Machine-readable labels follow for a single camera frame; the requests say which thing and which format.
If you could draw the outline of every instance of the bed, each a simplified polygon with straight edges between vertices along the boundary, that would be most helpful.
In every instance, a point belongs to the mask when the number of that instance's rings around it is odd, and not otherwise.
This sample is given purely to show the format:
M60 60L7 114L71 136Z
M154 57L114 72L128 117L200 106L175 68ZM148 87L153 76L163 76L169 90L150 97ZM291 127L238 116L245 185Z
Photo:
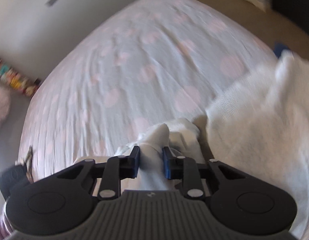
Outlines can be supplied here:
M195 0L139 0L85 38L31 100L19 158L41 179L85 156L113 156L156 123L193 120L236 79L276 57Z

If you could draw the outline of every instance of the beige carpet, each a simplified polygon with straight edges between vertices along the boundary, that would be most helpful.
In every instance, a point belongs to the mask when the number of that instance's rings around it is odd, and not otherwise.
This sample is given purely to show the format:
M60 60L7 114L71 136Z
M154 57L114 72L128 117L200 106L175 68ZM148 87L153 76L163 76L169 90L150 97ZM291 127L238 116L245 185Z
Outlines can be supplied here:
M309 60L309 36L281 14L261 11L244 0L198 0L236 21L273 48L275 41L286 44Z

